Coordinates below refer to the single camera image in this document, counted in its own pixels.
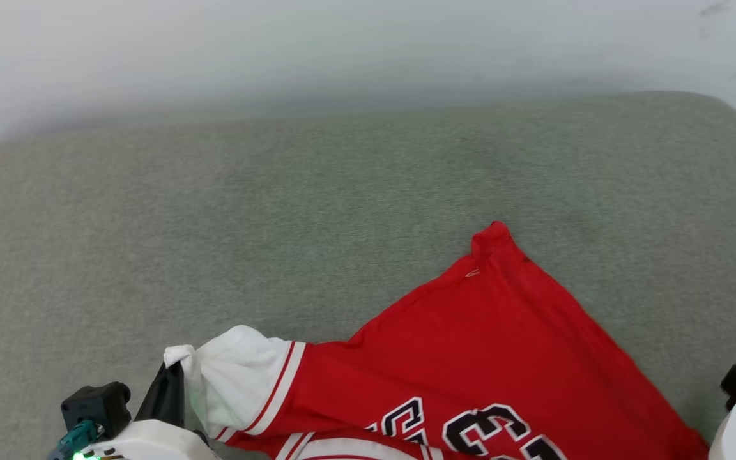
red jersey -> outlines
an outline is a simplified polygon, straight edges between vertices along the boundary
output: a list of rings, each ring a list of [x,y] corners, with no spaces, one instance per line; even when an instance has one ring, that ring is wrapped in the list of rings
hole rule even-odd
[[[494,222],[345,342],[237,326],[181,361],[211,436],[305,458],[705,459],[706,443]]]

red stripe trim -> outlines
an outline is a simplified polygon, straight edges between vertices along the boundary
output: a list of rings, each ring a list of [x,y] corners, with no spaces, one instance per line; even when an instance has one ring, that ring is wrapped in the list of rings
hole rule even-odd
[[[274,393],[277,393],[277,387],[280,386],[280,381],[283,380],[283,374],[286,373],[287,367],[289,367],[289,361],[291,359],[291,354],[295,350],[295,343],[292,342],[291,346],[289,347],[289,353],[286,355],[286,363],[283,363],[283,370],[280,371],[280,376],[277,376],[277,382],[274,384],[274,388],[272,388],[272,394],[269,395],[268,399],[266,400],[266,404],[263,405],[263,409],[260,410],[260,415],[257,416],[257,418],[254,419],[254,422],[252,422],[251,425],[249,425],[248,428],[246,428],[243,431],[249,431],[252,428],[254,428],[255,425],[257,425],[257,422],[260,422],[260,419],[263,418],[263,414],[266,413],[266,408],[268,408],[268,405],[272,403],[272,399],[274,399]]]
[[[215,437],[215,440],[219,440],[221,438],[221,436],[223,436],[223,433],[226,433],[226,430],[228,430],[228,429],[229,429],[228,426],[224,426],[223,429],[220,431],[220,434],[218,434]]]
[[[305,447],[304,439],[306,439],[306,437],[310,437],[310,436],[308,434],[304,434],[303,436],[300,437],[297,443],[295,443],[295,447],[291,448],[291,450],[289,451],[289,454],[286,455],[286,460],[292,460],[292,458],[294,458],[295,456],[295,453],[297,452],[297,449],[299,449],[300,446]]]

gray fabric surface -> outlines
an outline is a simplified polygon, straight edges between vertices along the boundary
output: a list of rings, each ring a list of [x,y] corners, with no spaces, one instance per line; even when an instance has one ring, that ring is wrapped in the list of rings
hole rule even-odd
[[[712,436],[736,113],[642,93],[0,145],[0,460],[43,458],[81,385],[135,410],[170,344],[345,339],[496,219]]]

white wall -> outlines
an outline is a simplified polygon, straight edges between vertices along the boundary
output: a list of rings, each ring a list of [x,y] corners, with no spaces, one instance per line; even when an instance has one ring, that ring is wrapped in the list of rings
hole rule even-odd
[[[644,89],[736,107],[736,0],[0,0],[0,140]]]

white sleeve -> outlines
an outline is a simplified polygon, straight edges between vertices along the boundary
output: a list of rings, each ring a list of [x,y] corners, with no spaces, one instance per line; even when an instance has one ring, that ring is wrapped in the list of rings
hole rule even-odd
[[[168,347],[164,363],[181,363],[193,410],[208,436],[226,441],[235,431],[256,436],[266,430],[286,399],[304,347],[235,326],[197,350]]]

